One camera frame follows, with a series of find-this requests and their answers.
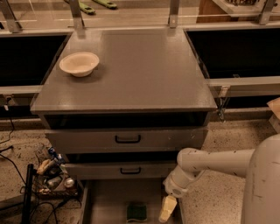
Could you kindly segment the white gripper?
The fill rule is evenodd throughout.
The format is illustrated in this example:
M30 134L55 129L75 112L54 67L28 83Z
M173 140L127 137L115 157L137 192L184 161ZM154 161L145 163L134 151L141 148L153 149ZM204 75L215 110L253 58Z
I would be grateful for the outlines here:
M168 176L163 184L165 191L169 194L163 198L158 220L165 223L171 217L176 205L177 199L182 198L187 193L187 186L190 180L186 177Z

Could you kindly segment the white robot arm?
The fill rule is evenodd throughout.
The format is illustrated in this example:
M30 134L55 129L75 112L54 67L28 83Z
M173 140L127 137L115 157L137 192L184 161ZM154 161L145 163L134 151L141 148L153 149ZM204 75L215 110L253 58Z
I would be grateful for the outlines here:
M241 224L280 224L280 135L263 140L253 150L206 152L184 148L177 155L177 166L164 180L167 195L158 220L171 217L177 199L204 171L221 172L246 179Z

